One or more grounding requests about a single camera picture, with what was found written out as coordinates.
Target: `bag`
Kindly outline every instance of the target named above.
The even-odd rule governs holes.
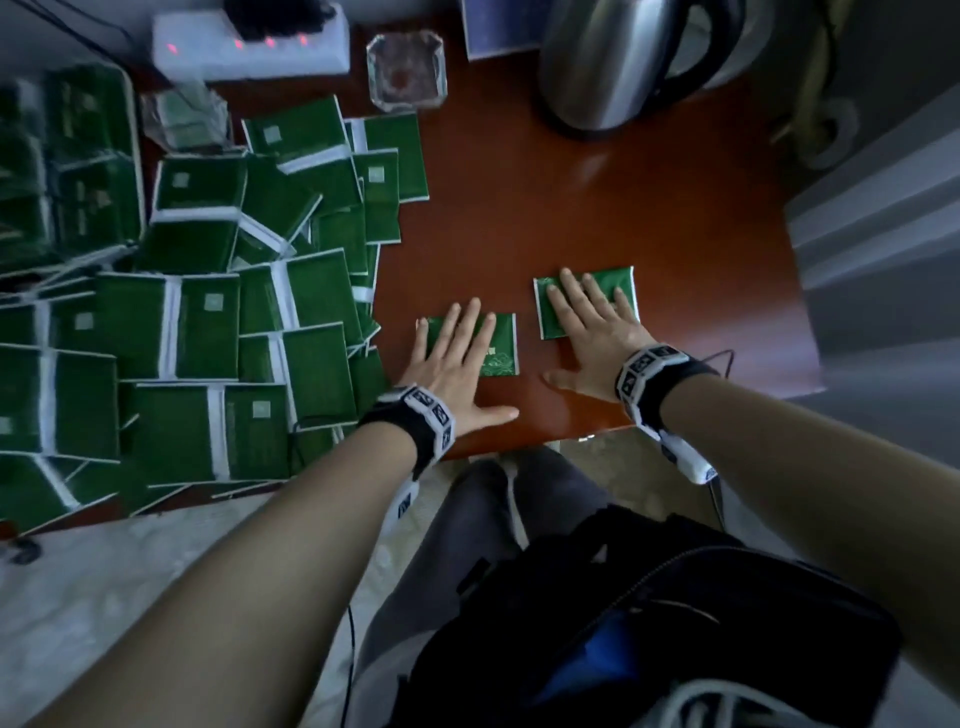
[[[750,686],[813,720],[866,728],[900,653],[894,619],[829,573],[689,519],[611,506],[516,559],[481,562],[426,645],[390,725],[629,726],[672,685]],[[626,615],[639,681],[533,705],[597,624]]]

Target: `forearm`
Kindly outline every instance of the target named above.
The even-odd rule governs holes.
[[[203,556],[36,726],[292,725],[413,440],[361,427]]]
[[[894,612],[960,692],[958,471],[716,376],[682,382],[661,415],[792,546]]]

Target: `power strip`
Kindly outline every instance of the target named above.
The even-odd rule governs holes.
[[[320,33],[240,38],[223,11],[165,12],[154,18],[154,65],[173,82],[336,76],[350,71],[343,8]]]

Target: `wrist tracker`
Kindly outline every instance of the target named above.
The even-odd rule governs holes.
[[[680,382],[702,374],[717,373],[687,353],[666,344],[654,344],[627,359],[615,384],[616,395],[634,425],[660,443],[663,455],[698,485],[710,482],[716,477],[716,470],[686,440],[666,429],[660,406]]]
[[[370,423],[396,425],[413,438],[417,464],[413,479],[419,480],[429,466],[453,446],[456,420],[443,400],[417,385],[395,387],[380,395],[359,426]]]

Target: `gray pants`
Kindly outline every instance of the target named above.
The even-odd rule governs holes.
[[[531,541],[570,533],[612,503],[610,495],[550,448],[513,452],[514,498]],[[437,518],[393,593],[373,617],[357,671],[401,642],[440,629],[460,613],[457,585],[481,558],[520,553],[507,498],[507,474],[493,460],[472,463],[450,487]]]

